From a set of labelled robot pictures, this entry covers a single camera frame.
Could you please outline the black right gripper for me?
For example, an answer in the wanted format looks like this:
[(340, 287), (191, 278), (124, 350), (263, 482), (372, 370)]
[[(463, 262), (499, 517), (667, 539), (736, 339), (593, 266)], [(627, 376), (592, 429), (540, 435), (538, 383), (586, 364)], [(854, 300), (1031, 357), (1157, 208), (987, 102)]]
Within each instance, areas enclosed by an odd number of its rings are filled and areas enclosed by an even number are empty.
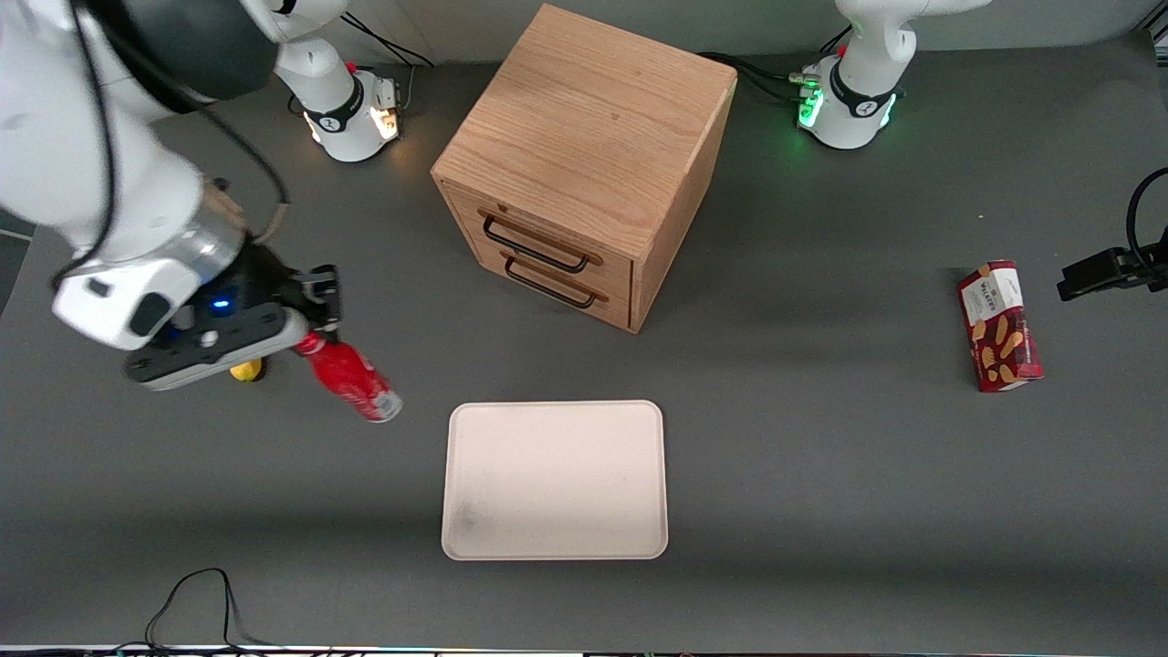
[(228, 318), (267, 302), (306, 314), (310, 328), (325, 338), (339, 337), (343, 311), (338, 267), (299, 271), (259, 243), (242, 245), (222, 274), (197, 288), (172, 316), (172, 327), (188, 331), (202, 320)]

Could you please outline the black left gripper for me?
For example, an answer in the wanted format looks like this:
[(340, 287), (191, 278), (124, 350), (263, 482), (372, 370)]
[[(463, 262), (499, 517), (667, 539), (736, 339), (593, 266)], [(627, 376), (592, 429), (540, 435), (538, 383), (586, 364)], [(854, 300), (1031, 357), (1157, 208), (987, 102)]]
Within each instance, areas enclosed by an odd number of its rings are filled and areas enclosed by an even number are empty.
[(1142, 248), (1132, 256), (1126, 248), (1108, 248), (1064, 267), (1062, 275), (1057, 291), (1063, 302), (1113, 288), (1161, 292), (1167, 290), (1167, 249)]

